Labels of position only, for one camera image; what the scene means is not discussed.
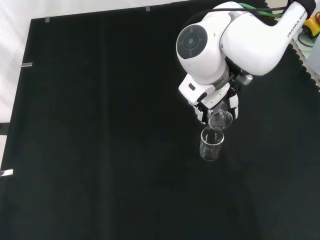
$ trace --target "black fabric backdrop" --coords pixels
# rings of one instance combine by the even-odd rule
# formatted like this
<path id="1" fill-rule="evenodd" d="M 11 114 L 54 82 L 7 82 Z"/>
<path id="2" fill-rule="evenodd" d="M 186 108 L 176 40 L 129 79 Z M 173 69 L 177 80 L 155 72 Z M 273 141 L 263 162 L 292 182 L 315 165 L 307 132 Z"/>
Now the black fabric backdrop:
<path id="1" fill-rule="evenodd" d="M 199 157 L 175 42 L 222 2 L 31 21 L 0 239 L 320 239 L 319 97 L 291 46 L 242 88 L 220 159 Z"/>

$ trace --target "green cable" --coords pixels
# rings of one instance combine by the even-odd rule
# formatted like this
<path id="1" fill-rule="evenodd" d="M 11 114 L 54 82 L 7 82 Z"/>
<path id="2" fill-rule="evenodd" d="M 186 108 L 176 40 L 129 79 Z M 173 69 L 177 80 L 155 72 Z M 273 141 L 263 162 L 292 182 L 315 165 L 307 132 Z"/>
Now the green cable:
<path id="1" fill-rule="evenodd" d="M 244 7 L 246 9 L 255 9 L 254 6 L 250 6 L 248 4 L 245 4 L 245 3 L 238 3 L 241 7 Z M 265 12 L 265 11 L 257 11 L 257 13 L 261 14 L 261 15 L 264 15 L 264 16 L 268 16 L 268 17 L 275 17 L 275 18 L 281 18 L 283 16 L 283 14 L 274 14 L 274 13 L 268 13 L 268 12 Z"/>

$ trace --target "white curtain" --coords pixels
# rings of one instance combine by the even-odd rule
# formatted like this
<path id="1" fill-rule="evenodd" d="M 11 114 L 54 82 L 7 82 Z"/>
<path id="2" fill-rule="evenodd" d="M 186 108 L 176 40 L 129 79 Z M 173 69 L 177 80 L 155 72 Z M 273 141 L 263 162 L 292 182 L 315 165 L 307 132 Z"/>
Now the white curtain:
<path id="1" fill-rule="evenodd" d="M 0 0 L 0 123 L 10 121 L 30 20 L 183 0 Z"/>

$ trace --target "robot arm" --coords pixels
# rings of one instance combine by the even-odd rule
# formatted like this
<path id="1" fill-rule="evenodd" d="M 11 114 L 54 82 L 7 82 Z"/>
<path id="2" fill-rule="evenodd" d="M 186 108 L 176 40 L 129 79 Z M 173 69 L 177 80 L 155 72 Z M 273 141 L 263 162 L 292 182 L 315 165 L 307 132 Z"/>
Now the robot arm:
<path id="1" fill-rule="evenodd" d="M 215 7 L 224 8 L 242 9 L 236 2 Z M 179 90 L 195 108 L 198 119 L 205 122 L 204 109 L 210 111 L 229 98 L 230 73 L 226 57 L 249 74 L 265 75 L 279 63 L 307 17 L 306 9 L 293 2 L 275 26 L 264 24 L 247 11 L 214 11 L 201 22 L 184 28 L 178 36 L 176 51 L 188 74 Z M 233 106 L 233 117 L 237 118 L 238 97 L 235 99 L 235 96 L 228 105 Z"/>

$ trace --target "glass cup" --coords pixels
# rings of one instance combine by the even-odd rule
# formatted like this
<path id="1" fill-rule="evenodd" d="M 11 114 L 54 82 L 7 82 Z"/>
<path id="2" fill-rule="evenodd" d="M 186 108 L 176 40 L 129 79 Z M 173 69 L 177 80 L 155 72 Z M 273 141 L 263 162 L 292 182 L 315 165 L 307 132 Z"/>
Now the glass cup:
<path id="1" fill-rule="evenodd" d="M 200 156 L 209 162 L 217 160 L 224 139 L 225 135 L 221 129 L 205 127 L 201 132 Z"/>
<path id="2" fill-rule="evenodd" d="M 232 114 L 228 111 L 217 111 L 211 115 L 208 120 L 209 126 L 212 129 L 226 129 L 233 121 Z"/>

